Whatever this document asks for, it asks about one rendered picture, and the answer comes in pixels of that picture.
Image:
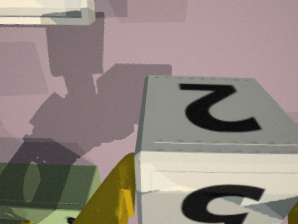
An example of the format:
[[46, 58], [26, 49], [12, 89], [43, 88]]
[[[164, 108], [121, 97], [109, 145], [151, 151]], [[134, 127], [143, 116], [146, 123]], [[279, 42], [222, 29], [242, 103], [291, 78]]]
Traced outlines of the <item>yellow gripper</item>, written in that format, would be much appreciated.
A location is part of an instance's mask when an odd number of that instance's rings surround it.
[[[72, 224], [128, 224], [135, 210], [134, 154], [118, 162]], [[288, 224], [298, 224], [298, 201], [287, 215]]]

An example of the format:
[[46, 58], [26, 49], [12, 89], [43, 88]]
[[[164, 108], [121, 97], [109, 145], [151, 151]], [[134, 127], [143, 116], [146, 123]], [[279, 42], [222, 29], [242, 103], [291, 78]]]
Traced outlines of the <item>white number cube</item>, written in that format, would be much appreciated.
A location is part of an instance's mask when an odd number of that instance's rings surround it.
[[148, 75], [138, 224], [281, 224], [298, 201], [298, 125], [254, 78]]

